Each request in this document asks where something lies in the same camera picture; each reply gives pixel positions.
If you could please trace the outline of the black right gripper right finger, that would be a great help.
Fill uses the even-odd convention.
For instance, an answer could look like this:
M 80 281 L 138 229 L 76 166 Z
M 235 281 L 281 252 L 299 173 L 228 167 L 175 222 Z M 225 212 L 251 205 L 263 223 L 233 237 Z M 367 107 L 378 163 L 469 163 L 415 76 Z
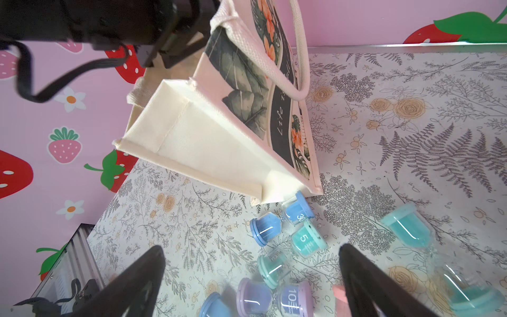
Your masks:
M 435 316 L 430 309 L 359 252 L 353 245 L 339 249 L 339 265 L 352 316 Z

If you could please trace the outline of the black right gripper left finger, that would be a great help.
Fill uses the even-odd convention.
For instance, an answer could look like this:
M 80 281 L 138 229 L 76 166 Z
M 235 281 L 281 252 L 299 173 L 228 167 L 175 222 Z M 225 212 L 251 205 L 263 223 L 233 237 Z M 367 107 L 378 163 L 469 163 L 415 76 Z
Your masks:
M 161 246 L 144 253 L 72 316 L 152 316 L 165 274 Z

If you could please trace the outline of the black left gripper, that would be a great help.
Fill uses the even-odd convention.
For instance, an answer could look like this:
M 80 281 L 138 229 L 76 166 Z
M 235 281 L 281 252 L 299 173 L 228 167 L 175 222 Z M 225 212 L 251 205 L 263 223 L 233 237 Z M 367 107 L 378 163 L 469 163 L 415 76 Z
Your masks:
M 167 69 L 210 37 L 219 1 L 2 1 L 1 49 L 15 42 L 91 44 L 95 50 L 132 45 L 142 67 L 157 56 Z

